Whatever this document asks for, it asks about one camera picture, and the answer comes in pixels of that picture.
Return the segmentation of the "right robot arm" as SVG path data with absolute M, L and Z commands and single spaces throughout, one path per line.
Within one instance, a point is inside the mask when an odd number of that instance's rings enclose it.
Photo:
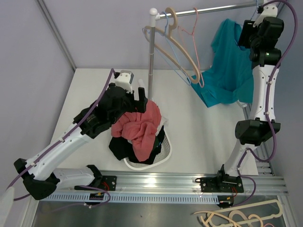
M 250 50 L 253 102 L 249 118 L 236 124 L 236 145 L 217 173 L 215 185 L 220 191 L 227 191 L 232 185 L 241 185 L 238 171 L 247 150 L 254 151 L 281 128 L 274 114 L 274 92 L 281 59 L 281 51 L 275 45 L 283 29 L 283 20 L 276 17 L 267 16 L 261 22 L 244 22 L 238 46 Z

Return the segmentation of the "salmon pink shirt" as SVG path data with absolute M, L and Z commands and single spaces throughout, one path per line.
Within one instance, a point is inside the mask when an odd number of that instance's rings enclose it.
M 155 142 L 156 132 L 161 122 L 160 109 L 155 102 L 148 100 L 144 113 L 126 112 L 111 127 L 111 136 L 122 137 L 132 142 L 138 161 L 149 158 Z

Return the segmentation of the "pink wire hanger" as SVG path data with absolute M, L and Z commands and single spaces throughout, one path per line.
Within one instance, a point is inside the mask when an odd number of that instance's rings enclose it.
M 202 82 L 199 81 L 199 85 L 201 88 L 204 88 L 205 86 L 205 82 L 204 82 L 204 78 L 203 78 L 203 74 L 200 70 L 200 60 L 199 60 L 199 56 L 198 56 L 198 52 L 197 52 L 197 46 L 196 46 L 196 41 L 195 41 L 195 31 L 196 31 L 196 25 L 197 25 L 197 21 L 198 21 L 198 10 L 196 7 L 193 7 L 195 14 L 196 14 L 196 19 L 195 19 L 195 23 L 193 25 L 193 29 L 191 32 L 187 31 L 186 29 L 184 29 L 182 26 L 178 26 L 178 34 L 181 38 L 182 44 L 185 45 L 185 41 L 182 35 L 182 32 L 185 32 L 186 34 L 190 35 L 192 37 L 192 41 L 193 41 L 193 47 L 195 50 L 195 54 L 196 54 L 196 61 L 198 64 L 198 72 L 199 72 L 199 76 L 200 79 L 202 80 Z

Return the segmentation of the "black t shirt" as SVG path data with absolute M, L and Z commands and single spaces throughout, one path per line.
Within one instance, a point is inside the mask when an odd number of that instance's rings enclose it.
M 156 156 L 161 152 L 161 144 L 164 141 L 164 136 L 165 136 L 165 131 L 164 131 L 164 126 L 162 126 L 160 132 L 155 137 L 153 150 L 151 151 L 149 158 L 145 161 L 139 161 L 137 159 L 132 144 L 128 142 L 126 139 L 124 139 L 123 137 L 119 137 L 119 138 L 113 137 L 109 143 L 109 149 L 118 160 L 128 158 L 133 163 L 151 165 L 154 163 Z

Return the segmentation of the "light blue wire hanger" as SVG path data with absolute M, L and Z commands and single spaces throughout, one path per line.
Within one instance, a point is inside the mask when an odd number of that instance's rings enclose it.
M 156 22 L 160 20 L 161 15 L 164 15 L 166 19 L 166 24 L 164 29 L 160 29 L 156 27 Z M 193 83 L 193 79 L 191 76 L 186 72 L 186 70 L 181 66 L 180 60 L 175 52 L 174 48 L 177 48 L 181 53 L 187 58 L 187 60 L 192 64 L 193 68 L 196 67 L 195 63 L 192 61 L 191 57 L 188 55 L 187 51 L 179 44 L 173 37 L 172 31 L 177 28 L 178 20 L 175 11 L 171 8 L 166 8 L 165 11 L 159 13 L 157 9 L 152 8 L 150 10 L 150 24 L 145 26 L 142 29 L 145 39 L 149 43 L 149 85 L 152 85 L 152 77 L 153 77 L 153 69 L 154 69 L 154 52 L 157 51 L 163 57 L 164 61 L 169 66 L 176 66 L 177 70 L 180 72 L 177 73 L 178 76 L 183 74 L 183 77 L 180 77 L 188 86 Z M 167 51 L 161 49 L 159 45 L 155 43 L 155 36 L 159 34 L 160 36 L 164 37 L 167 44 L 170 46 L 173 56 L 171 56 Z

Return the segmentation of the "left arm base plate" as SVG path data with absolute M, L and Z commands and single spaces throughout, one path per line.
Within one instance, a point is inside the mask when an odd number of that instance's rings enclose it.
M 75 190 L 89 190 L 102 189 L 105 191 L 115 191 L 116 190 L 117 176 L 114 175 L 104 175 L 102 178 L 94 180 L 88 186 L 75 186 Z

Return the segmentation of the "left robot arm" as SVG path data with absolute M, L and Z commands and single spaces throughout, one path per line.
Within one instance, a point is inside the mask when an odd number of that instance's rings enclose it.
M 83 109 L 69 129 L 36 156 L 17 159 L 15 169 L 21 175 L 29 195 L 42 200 L 58 189 L 73 187 L 76 190 L 96 190 L 102 184 L 102 174 L 95 165 L 81 169 L 59 169 L 59 165 L 81 146 L 107 131 L 124 113 L 144 113 L 148 102 L 145 89 L 134 92 L 110 83 L 98 99 Z

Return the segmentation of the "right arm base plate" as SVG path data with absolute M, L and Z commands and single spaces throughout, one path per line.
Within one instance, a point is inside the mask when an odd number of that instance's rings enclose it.
M 195 179 L 200 184 L 201 191 L 206 193 L 244 193 L 243 183 L 238 177 L 201 177 Z

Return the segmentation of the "white t shirt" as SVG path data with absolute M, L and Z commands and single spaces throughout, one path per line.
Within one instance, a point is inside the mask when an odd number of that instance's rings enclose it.
M 164 124 L 166 124 L 168 121 L 168 118 L 166 118 L 165 116 L 161 116 L 161 120 L 160 120 L 160 124 L 158 125 L 158 128 L 157 128 L 157 133 L 159 133 L 162 129 L 162 127 L 164 126 Z

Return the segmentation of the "teal t shirt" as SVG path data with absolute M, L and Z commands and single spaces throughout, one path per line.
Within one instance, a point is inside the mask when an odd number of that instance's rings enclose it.
M 250 50 L 238 46 L 241 31 L 241 26 L 230 19 L 220 24 L 211 43 L 214 53 L 212 66 L 202 72 L 205 86 L 191 85 L 207 107 L 253 101 Z

